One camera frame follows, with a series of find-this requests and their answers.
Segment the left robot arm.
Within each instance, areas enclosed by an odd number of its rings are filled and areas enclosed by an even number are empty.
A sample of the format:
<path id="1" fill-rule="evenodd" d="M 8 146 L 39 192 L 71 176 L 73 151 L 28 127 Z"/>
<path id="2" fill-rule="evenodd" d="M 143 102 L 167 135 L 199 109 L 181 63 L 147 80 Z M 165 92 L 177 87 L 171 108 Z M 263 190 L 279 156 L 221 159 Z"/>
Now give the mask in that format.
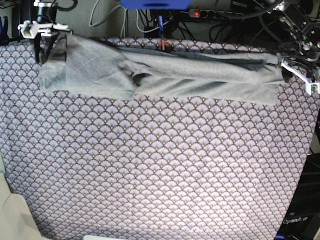
<path id="1" fill-rule="evenodd" d="M 285 31 L 293 38 L 296 45 L 293 50 L 283 51 L 281 66 L 303 80 L 312 92 L 320 90 L 320 23 L 308 16 L 301 8 L 289 0 L 256 0 L 258 10 L 231 14 L 217 11 L 223 17 L 232 20 L 259 18 L 262 29 L 274 38 L 279 46 L 289 46 L 273 33 L 264 23 L 263 15 L 277 13 L 277 21 L 285 25 Z"/>

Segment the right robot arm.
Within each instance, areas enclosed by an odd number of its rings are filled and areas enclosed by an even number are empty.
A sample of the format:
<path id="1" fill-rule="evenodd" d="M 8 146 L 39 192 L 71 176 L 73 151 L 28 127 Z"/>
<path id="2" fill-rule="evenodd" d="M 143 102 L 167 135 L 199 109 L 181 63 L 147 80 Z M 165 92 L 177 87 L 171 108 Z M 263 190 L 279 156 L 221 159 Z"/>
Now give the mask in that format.
<path id="1" fill-rule="evenodd" d="M 17 26 L 22 37 L 32 41 L 35 61 L 38 64 L 44 64 L 48 60 L 61 33 L 73 33 L 68 25 L 57 23 L 57 12 L 70 12 L 77 5 L 77 0 L 74 0 L 69 7 L 59 6 L 56 0 L 35 0 L 33 7 L 36 15 Z"/>

